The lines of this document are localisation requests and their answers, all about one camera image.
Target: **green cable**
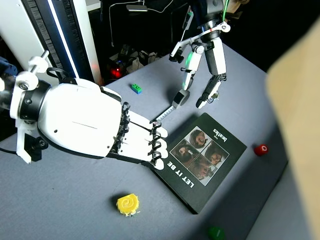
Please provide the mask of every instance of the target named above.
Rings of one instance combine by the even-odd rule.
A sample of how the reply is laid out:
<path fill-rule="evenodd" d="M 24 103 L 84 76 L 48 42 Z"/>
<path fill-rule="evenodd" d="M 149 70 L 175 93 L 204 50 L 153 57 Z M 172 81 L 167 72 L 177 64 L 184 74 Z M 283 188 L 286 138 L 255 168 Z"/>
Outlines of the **green cable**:
<path fill-rule="evenodd" d="M 229 0 L 225 0 L 224 8 L 223 8 L 223 13 L 222 13 L 222 22 L 225 21 L 225 16 L 228 8 Z"/>

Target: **green ball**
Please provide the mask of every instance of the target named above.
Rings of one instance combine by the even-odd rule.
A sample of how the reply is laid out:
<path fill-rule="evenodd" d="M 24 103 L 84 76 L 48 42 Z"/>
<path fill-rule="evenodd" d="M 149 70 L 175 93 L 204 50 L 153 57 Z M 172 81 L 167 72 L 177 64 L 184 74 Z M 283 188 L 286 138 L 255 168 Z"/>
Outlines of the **green ball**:
<path fill-rule="evenodd" d="M 225 239 L 225 232 L 220 227 L 212 226 L 208 230 L 208 237 L 211 240 L 224 240 Z"/>

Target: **red cap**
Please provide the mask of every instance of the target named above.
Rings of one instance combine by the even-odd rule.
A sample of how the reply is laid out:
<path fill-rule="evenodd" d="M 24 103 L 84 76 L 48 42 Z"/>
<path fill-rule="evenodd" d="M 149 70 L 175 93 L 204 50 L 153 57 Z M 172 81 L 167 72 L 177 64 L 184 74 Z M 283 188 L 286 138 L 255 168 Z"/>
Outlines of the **red cap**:
<path fill-rule="evenodd" d="M 262 156 L 262 155 L 267 154 L 269 149 L 268 149 L 267 145 L 261 144 L 260 146 L 257 146 L 253 151 L 257 156 Z"/>

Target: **gray table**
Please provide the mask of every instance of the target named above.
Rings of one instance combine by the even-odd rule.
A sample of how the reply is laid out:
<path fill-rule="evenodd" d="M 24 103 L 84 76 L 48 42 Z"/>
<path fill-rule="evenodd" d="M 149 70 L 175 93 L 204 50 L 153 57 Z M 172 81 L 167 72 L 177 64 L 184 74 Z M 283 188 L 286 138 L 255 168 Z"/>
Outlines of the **gray table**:
<path fill-rule="evenodd" d="M 42 160 L 27 165 L 0 152 L 0 239 L 105 240 L 207 239 L 206 229 L 222 227 L 228 240 L 245 239 L 287 163 L 275 116 L 266 97 L 266 74 L 225 47 L 227 82 L 219 100 L 195 107 L 210 74 L 202 58 L 184 107 L 163 120 L 169 138 L 183 124 L 207 112 L 248 146 L 199 215 L 141 165 L 116 159 L 88 159 L 49 147 Z M 131 109 L 149 119 L 171 103 L 182 86 L 182 64 L 168 57 L 110 84 Z M 137 95 L 130 88 L 142 88 Z M 16 136 L 0 142 L 13 150 Z M 265 143 L 269 154 L 256 157 L 253 144 Z M 124 217 L 115 201 L 135 193 L 140 213 Z"/>

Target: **album cover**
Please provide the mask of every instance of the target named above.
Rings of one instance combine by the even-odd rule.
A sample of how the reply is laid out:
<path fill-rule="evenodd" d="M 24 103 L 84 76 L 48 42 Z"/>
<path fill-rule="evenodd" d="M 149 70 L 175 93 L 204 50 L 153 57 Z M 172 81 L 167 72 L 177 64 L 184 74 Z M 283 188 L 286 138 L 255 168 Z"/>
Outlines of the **album cover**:
<path fill-rule="evenodd" d="M 198 214 L 246 148 L 204 113 L 168 145 L 164 169 L 156 174 Z"/>

